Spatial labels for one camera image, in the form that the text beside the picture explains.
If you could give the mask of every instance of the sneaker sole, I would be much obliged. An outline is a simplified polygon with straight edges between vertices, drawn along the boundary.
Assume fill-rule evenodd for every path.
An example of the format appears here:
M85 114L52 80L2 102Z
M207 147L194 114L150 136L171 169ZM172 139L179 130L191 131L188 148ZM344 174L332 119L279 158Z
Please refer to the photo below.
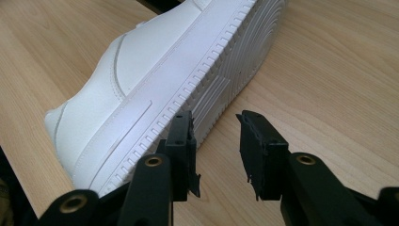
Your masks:
M72 176L76 188L103 196L129 181L181 110L193 112L202 143L262 65L286 2L211 2L90 140Z

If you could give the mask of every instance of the white leather upper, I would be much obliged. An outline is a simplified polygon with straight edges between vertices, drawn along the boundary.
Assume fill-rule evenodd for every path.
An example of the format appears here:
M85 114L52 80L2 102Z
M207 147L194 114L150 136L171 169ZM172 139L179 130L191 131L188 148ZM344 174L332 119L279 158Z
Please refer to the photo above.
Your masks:
M84 87L46 114L46 129L70 175L91 137L210 1L185 1L115 39Z

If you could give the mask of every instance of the black plastic part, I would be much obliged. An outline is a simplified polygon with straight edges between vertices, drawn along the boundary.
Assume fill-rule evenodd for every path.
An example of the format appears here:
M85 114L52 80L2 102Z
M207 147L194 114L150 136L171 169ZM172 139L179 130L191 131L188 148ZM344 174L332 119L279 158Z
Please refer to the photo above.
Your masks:
M240 153L256 199L279 200L290 153L288 142L256 112L243 111L237 119L241 122Z
M376 202L376 216L388 226L399 225L399 187L385 187Z
M99 198L90 190L74 190L55 200L40 218L40 226L99 225L93 218Z
M136 164L118 225L172 225L171 204L169 159L163 154L149 154Z
M100 218L99 225L117 225L120 218L120 209L125 202L130 183L118 187L111 193L100 198L94 218Z
M381 225L312 154L290 155L287 180L310 225Z
M137 0L146 8L149 8L156 14L167 12L181 4L178 0Z
M350 188L347 188L353 197L363 206L363 208L369 213L370 215L374 215L376 212L376 200L372 199L368 196L365 196L361 193L359 193L356 190L352 190Z
M287 226L308 226L308 218L303 211L301 204L293 191L293 188L286 186L284 188L280 210Z
M176 114L166 141L157 152L170 158L172 168L173 201L187 201L188 190L200 196L200 175L196 174L197 141L194 138L191 111Z

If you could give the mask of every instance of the wood grain surface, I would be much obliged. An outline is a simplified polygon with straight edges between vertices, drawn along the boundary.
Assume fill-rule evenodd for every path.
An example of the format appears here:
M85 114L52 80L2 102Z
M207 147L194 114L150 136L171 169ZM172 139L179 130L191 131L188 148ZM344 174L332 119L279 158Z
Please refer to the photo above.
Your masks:
M91 76L108 44L155 14L134 0L0 1L0 145L40 216L72 183L43 118ZM283 225L279 202L256 202L238 153L248 109L292 152L322 158L376 198L399 186L399 3L291 0L266 61L200 146L200 199L176 225Z

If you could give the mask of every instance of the metal screw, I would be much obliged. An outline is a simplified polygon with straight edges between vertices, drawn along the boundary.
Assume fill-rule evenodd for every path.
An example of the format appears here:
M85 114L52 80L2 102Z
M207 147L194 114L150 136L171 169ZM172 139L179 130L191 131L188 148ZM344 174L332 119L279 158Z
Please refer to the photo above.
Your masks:
M298 162L300 162L300 163L302 163L304 165L308 165L308 166L316 164L316 160L314 160L314 158L312 158L312 157L310 157L308 155L305 155L305 154L298 156L296 158L296 160Z
M162 159L160 157L149 157L146 159L147 167L157 167L162 164Z
M88 202L88 198L83 194L70 196L59 206L59 211L63 214L70 214L83 208Z

